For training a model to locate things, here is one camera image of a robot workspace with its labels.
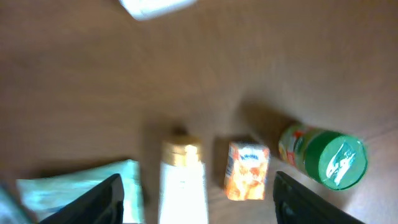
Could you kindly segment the teal wet wipes pack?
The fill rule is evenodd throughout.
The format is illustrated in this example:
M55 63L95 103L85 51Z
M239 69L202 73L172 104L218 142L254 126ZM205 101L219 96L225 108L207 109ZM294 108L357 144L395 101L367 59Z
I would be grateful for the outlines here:
M39 221L91 190L113 174L119 174L124 189L124 223L145 223L139 163L125 160L71 174L40 179L18 179L22 204Z

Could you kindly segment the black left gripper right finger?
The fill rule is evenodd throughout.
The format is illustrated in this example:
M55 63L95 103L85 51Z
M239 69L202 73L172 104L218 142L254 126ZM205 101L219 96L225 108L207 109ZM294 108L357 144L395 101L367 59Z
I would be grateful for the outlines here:
M285 172L276 172L273 187L278 224L363 224Z

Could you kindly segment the orange small juice carton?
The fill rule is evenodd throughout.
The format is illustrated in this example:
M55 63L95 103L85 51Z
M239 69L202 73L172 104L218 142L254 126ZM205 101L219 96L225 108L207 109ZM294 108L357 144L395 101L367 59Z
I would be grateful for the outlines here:
M233 201L263 200L270 151L250 142L231 142L224 178L224 192Z

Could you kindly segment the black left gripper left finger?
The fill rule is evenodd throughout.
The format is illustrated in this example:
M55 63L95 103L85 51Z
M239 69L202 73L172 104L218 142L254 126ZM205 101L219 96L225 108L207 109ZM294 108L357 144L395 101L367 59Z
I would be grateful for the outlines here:
M113 174L40 224L122 224L124 188Z

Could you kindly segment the white tube gold cap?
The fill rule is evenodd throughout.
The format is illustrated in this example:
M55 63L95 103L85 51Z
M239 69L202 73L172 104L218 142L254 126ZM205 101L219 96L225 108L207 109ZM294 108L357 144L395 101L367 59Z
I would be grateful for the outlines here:
M176 135L162 144L158 223L209 223L206 166L196 137Z

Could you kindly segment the green lid glass jar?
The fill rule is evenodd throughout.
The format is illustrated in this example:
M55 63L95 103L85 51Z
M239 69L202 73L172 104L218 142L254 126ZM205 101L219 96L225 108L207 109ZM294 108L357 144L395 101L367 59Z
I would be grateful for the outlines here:
M296 123L282 132L279 155L301 173L332 190L356 185L368 169L366 145L357 137Z

